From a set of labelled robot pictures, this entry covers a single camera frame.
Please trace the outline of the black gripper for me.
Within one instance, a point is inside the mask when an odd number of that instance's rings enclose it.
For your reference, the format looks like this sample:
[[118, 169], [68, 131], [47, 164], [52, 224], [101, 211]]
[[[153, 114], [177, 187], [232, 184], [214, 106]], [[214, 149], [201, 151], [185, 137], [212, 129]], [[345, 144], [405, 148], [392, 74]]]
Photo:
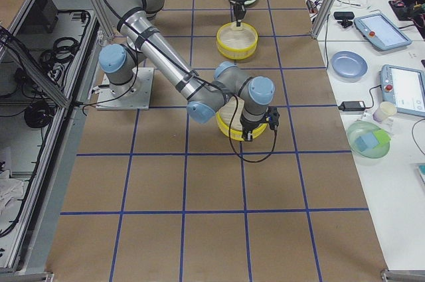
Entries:
[[253, 130], [259, 128], [266, 121], [262, 117], [259, 121], [251, 121], [242, 114], [240, 116], [240, 123], [242, 125], [242, 138], [243, 141], [251, 142], [254, 138]]
[[245, 17], [245, 2], [247, 2], [247, 0], [232, 0], [232, 7], [234, 8], [234, 18], [237, 27], [241, 26]]

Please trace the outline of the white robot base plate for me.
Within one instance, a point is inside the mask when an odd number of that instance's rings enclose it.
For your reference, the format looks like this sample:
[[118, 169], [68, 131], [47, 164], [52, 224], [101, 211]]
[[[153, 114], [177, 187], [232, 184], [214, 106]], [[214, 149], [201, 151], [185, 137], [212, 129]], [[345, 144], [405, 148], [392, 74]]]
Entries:
[[133, 68], [136, 78], [123, 86], [110, 84], [106, 74], [103, 76], [99, 89], [96, 109], [98, 110], [148, 110], [151, 98], [151, 89], [154, 78], [154, 69], [138, 67]]

